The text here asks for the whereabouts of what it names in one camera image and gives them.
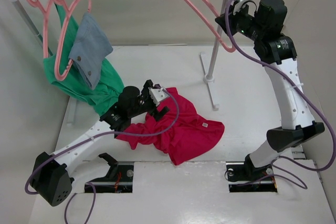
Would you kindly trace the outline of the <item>red t shirt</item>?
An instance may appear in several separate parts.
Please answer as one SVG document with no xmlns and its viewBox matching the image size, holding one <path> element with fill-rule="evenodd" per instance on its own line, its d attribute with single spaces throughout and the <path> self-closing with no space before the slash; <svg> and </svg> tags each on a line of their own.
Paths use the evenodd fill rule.
<svg viewBox="0 0 336 224">
<path fill-rule="evenodd" d="M 180 111 L 172 128 L 156 136 L 118 135 L 117 139 L 128 142 L 133 150 L 138 144 L 153 144 L 155 148 L 167 154 L 174 165 L 180 165 L 215 147 L 224 134 L 225 126 L 222 122 L 207 120 L 200 116 L 193 103 L 179 95 L 177 88 L 167 88 L 167 91 L 176 99 Z M 160 104 L 159 109 L 165 106 L 170 110 L 160 121 L 157 122 L 147 114 L 144 123 L 131 124 L 126 132 L 153 134 L 166 129 L 176 118 L 176 105 L 171 98 L 168 98 Z"/>
</svg>

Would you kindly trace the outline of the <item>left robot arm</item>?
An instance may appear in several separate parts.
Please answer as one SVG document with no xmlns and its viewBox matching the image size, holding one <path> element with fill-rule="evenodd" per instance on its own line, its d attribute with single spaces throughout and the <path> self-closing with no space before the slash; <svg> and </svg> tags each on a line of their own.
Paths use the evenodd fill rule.
<svg viewBox="0 0 336 224">
<path fill-rule="evenodd" d="M 158 107 L 171 97 L 166 88 L 153 84 L 151 80 L 145 82 L 142 90 L 134 86 L 125 87 L 117 102 L 99 118 L 92 130 L 52 154 L 43 152 L 36 157 L 25 192 L 42 196 L 54 207 L 70 195 L 81 176 L 93 180 L 92 171 L 97 170 L 105 180 L 114 179 L 118 162 L 108 154 L 110 143 L 103 137 L 131 136 L 126 130 L 132 118 L 143 113 L 159 121 L 169 108 L 165 106 L 159 110 Z"/>
</svg>

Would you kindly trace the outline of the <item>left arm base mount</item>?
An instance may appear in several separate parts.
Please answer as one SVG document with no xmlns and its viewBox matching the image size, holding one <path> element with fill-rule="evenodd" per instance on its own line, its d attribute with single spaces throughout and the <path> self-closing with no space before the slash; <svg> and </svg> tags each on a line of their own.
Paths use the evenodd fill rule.
<svg viewBox="0 0 336 224">
<path fill-rule="evenodd" d="M 98 161 L 104 160 L 109 169 L 101 176 L 95 176 L 85 184 L 85 193 L 92 193 L 93 189 L 89 185 L 92 183 L 97 193 L 132 193 L 134 162 L 119 162 L 111 155 L 102 153 Z"/>
</svg>

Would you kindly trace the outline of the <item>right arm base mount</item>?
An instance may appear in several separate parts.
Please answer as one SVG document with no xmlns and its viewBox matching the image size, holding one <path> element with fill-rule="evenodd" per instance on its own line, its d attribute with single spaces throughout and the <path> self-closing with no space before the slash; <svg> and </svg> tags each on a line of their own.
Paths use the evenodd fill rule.
<svg viewBox="0 0 336 224">
<path fill-rule="evenodd" d="M 276 193 L 278 191 L 271 165 L 250 173 L 244 162 L 226 162 L 224 176 L 228 181 L 230 193 Z"/>
</svg>

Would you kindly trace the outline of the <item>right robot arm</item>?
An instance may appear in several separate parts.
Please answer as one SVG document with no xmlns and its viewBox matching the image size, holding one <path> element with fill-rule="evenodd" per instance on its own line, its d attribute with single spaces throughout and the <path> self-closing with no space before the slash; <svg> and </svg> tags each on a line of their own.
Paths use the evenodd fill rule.
<svg viewBox="0 0 336 224">
<path fill-rule="evenodd" d="M 297 53 L 292 39 L 282 33 L 287 15 L 283 0 L 260 0 L 253 15 L 249 6 L 234 0 L 215 21 L 226 35 L 240 33 L 251 39 L 259 62 L 270 78 L 278 102 L 281 126 L 270 129 L 266 140 L 245 157 L 243 173 L 247 179 L 257 178 L 270 163 L 286 149 L 296 147 L 325 131 L 316 122 L 307 102 L 300 96 L 302 87 L 298 76 Z"/>
</svg>

